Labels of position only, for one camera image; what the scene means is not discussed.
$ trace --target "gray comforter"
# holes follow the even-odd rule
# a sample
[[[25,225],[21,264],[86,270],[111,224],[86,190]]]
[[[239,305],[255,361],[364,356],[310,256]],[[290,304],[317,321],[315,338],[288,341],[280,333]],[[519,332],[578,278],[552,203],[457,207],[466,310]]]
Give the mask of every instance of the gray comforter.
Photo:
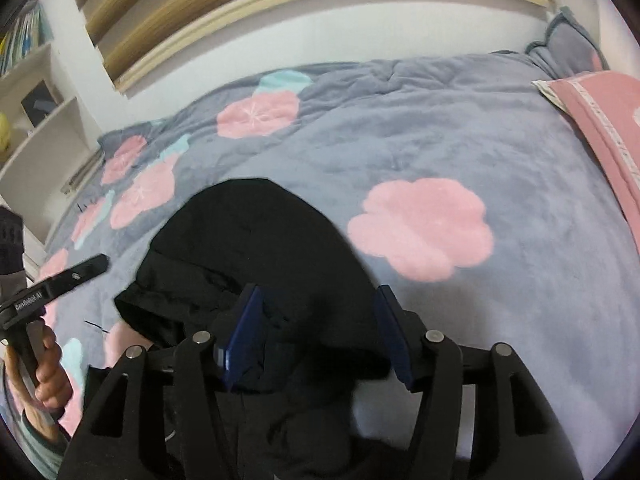
[[[124,344],[112,299],[158,228],[206,186],[263,176],[331,219],[426,326],[459,344],[512,344],[592,478],[640,411],[640,264],[589,147],[531,82],[599,62],[565,13],[527,54],[279,71],[105,135],[107,163],[44,269],[112,258],[47,316],[77,395],[86,366]],[[395,377],[361,384],[355,425],[406,446],[418,403]],[[69,411],[73,429],[78,403]]]

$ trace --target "pink pillow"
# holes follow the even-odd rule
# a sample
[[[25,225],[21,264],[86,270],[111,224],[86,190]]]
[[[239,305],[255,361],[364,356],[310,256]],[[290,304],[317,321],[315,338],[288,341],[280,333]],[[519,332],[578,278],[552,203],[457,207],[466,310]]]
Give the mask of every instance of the pink pillow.
[[[640,81],[597,72],[549,86],[598,157],[640,251]]]

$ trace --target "white shelf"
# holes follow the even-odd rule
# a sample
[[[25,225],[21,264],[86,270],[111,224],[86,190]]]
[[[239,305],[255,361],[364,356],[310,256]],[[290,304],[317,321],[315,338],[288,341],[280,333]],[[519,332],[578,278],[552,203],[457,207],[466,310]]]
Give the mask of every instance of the white shelf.
[[[49,41],[31,50],[9,72],[0,77],[0,95],[11,92],[30,73],[36,72],[42,67],[46,68],[50,51],[51,42]]]
[[[22,108],[22,100],[41,81],[60,104],[36,128]],[[0,112],[12,125],[11,144],[0,153],[0,202],[24,221],[25,254],[31,272],[46,257],[45,246],[74,202],[78,189],[100,161],[73,190],[66,184],[98,150],[101,131],[88,113],[54,44],[32,50],[0,78]]]
[[[72,98],[42,121],[0,171],[0,195],[43,245],[75,197],[62,188],[94,152]]]
[[[19,144],[14,141],[15,132],[13,132],[14,134],[12,134],[12,145],[8,150],[10,156],[0,169],[0,180],[2,180],[4,174],[9,170],[11,164],[18,158],[27,144],[29,142],[33,142],[33,139],[36,139],[40,134],[42,134],[42,132],[47,129],[49,124],[55,121],[58,115],[63,114],[66,108],[71,106],[75,100],[76,98],[74,97],[63,102],[60,106],[53,110],[52,113],[50,113],[40,124],[38,124],[38,127],[31,133],[31,135],[27,135],[26,132],[24,132],[24,135],[20,135],[22,141]]]

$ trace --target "book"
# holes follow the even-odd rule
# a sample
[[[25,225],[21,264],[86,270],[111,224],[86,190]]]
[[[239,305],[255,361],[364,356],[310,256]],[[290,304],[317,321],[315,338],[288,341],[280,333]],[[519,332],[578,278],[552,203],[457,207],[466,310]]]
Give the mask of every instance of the book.
[[[31,0],[0,43],[0,77],[28,56],[33,49],[51,39],[52,33],[42,6],[37,0]]]

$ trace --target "black jacket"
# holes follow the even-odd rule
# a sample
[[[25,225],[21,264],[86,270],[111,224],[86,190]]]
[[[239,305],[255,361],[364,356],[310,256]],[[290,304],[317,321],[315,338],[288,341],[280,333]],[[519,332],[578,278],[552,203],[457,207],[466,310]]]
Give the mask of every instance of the black jacket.
[[[160,229],[115,304],[169,347],[214,325],[247,283],[265,291],[266,332],[241,389],[261,395],[219,396],[241,476],[390,478],[399,454],[350,431],[355,380],[389,371],[374,286],[303,200],[262,179],[203,190]]]

